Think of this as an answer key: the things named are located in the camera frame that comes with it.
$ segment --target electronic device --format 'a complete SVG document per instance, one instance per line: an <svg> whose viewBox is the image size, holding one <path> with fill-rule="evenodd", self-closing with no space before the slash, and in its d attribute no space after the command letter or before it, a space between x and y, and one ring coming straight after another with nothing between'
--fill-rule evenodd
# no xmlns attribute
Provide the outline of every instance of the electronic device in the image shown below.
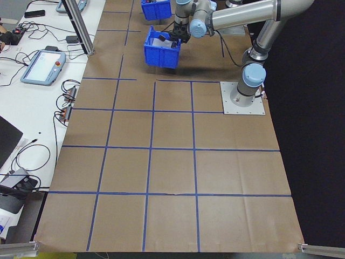
<svg viewBox="0 0 345 259"><path fill-rule="evenodd" d="M38 51L26 68L21 81L27 84L51 85L66 62L66 54L48 50Z"/></svg>
<svg viewBox="0 0 345 259"><path fill-rule="evenodd" d="M39 17L39 16L45 16L45 10L37 10L37 11L24 13L25 18L32 18L32 17Z"/></svg>
<svg viewBox="0 0 345 259"><path fill-rule="evenodd" d="M23 132L10 124L7 120L0 116L0 168L5 164L6 160L10 157L15 150Z"/></svg>
<svg viewBox="0 0 345 259"><path fill-rule="evenodd" d="M16 170L13 174L5 176L0 182L2 186L13 188L17 183L22 181L28 175L27 171L23 168Z"/></svg>
<svg viewBox="0 0 345 259"><path fill-rule="evenodd" d="M87 3L87 0L77 0L77 4L78 4L78 8L79 8L80 12L83 11L83 9L86 6L86 3ZM56 7L56 12L66 13L65 7L64 7L64 5L63 5L61 0L59 2L58 6Z"/></svg>

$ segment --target dark background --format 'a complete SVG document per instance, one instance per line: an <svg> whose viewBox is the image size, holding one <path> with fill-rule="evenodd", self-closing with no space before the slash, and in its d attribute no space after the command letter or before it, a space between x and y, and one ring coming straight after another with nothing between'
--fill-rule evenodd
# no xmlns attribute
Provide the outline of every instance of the dark background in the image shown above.
<svg viewBox="0 0 345 259"><path fill-rule="evenodd" d="M258 27L250 30L257 33ZM345 1L315 0L288 21L264 66L272 120L305 242L343 248L344 44Z"/></svg>

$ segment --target white object in bin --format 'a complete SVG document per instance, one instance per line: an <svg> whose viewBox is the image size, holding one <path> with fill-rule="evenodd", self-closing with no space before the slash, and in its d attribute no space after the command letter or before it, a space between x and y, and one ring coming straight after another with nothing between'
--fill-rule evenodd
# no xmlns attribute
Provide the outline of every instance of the white object in bin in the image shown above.
<svg viewBox="0 0 345 259"><path fill-rule="evenodd" d="M154 38L152 42L152 46L154 47L171 47L172 44L173 42L167 39L165 41L161 41L160 39Z"/></svg>
<svg viewBox="0 0 345 259"><path fill-rule="evenodd" d="M5 229L10 217L0 215L0 233Z"/></svg>

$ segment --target black power adapter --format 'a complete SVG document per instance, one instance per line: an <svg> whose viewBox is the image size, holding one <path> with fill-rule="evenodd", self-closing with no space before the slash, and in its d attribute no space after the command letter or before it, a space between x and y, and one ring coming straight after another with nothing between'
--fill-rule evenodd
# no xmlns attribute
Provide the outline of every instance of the black power adapter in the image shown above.
<svg viewBox="0 0 345 259"><path fill-rule="evenodd" d="M78 36L66 36L67 43L79 43Z"/></svg>

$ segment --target tablet screen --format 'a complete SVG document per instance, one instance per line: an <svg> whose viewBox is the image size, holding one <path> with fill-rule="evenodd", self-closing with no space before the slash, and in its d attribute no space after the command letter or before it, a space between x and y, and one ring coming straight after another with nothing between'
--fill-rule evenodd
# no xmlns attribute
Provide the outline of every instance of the tablet screen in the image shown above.
<svg viewBox="0 0 345 259"><path fill-rule="evenodd" d="M60 56L61 54L59 53L41 52L25 79L46 81L49 73L55 65L55 62L60 58Z"/></svg>

